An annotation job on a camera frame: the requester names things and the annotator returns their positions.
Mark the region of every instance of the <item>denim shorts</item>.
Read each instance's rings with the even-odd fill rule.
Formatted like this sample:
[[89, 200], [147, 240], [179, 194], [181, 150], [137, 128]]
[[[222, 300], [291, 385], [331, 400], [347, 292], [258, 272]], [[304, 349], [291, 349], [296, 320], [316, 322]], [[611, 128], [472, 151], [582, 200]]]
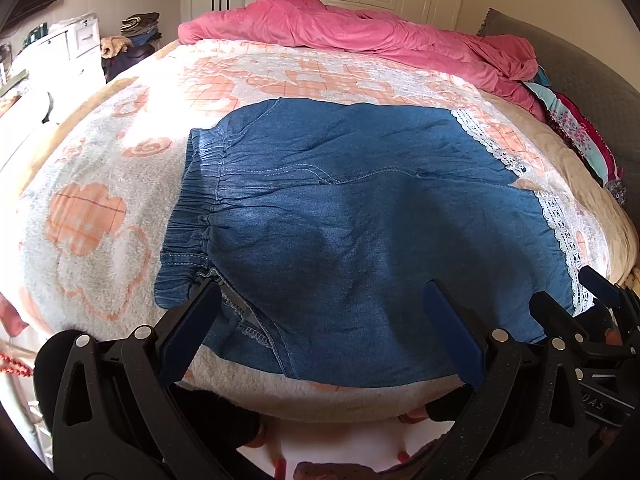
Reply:
[[546, 290], [572, 311], [564, 254], [532, 192], [449, 110], [278, 99], [191, 131], [156, 302], [205, 276], [204, 343], [267, 372], [395, 386], [454, 372], [422, 313], [438, 278], [489, 327], [542, 336]]

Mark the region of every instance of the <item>person's leg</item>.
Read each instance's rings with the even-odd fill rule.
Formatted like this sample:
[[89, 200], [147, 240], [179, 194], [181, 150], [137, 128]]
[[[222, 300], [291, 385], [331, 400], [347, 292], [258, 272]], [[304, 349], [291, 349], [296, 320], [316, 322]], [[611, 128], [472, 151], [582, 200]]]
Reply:
[[[59, 332], [44, 344], [36, 356], [33, 384], [42, 418], [49, 431], [53, 427], [66, 360], [81, 334], [78, 330]], [[258, 413], [239, 408], [223, 397], [204, 390], [187, 390], [171, 384], [169, 391], [185, 420], [207, 447], [214, 443], [212, 433], [233, 448], [251, 444], [254, 440], [259, 444], [257, 437], [264, 436]]]

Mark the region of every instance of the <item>beige fluffy cloth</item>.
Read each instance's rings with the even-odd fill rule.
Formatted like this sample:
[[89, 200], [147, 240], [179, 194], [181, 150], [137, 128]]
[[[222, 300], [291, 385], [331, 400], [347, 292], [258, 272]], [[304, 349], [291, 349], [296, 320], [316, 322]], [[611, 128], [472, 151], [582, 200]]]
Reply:
[[104, 59], [116, 57], [120, 51], [126, 52], [133, 46], [129, 38], [124, 36], [108, 36], [100, 40], [100, 54]]

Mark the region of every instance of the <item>pink comforter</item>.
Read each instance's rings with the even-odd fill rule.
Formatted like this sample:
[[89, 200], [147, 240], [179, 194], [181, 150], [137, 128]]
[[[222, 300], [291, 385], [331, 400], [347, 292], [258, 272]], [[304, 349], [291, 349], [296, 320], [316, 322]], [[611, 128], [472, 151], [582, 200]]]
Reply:
[[339, 49], [460, 76], [544, 121], [542, 106], [520, 83], [538, 70], [529, 41], [480, 38], [407, 22], [380, 10], [347, 10], [320, 0], [257, 0], [242, 9], [206, 12], [178, 27], [183, 44], [249, 40]]

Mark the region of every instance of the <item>metal bolt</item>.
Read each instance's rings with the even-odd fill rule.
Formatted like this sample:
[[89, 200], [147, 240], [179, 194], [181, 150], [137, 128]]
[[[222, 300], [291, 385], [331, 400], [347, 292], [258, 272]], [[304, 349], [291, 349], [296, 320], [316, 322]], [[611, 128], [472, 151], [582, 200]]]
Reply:
[[509, 340], [509, 334], [506, 330], [501, 328], [496, 328], [493, 332], [491, 332], [491, 337], [493, 337], [496, 341], [500, 343], [504, 343]]
[[83, 346], [87, 346], [89, 341], [91, 341], [91, 338], [87, 334], [79, 335], [76, 339], [76, 346], [82, 348]]
[[139, 326], [133, 335], [136, 339], [146, 339], [151, 335], [151, 327], [147, 325]]
[[564, 341], [562, 341], [561, 337], [553, 338], [551, 340], [551, 344], [554, 346], [556, 350], [564, 350], [566, 348], [566, 345], [564, 344]]

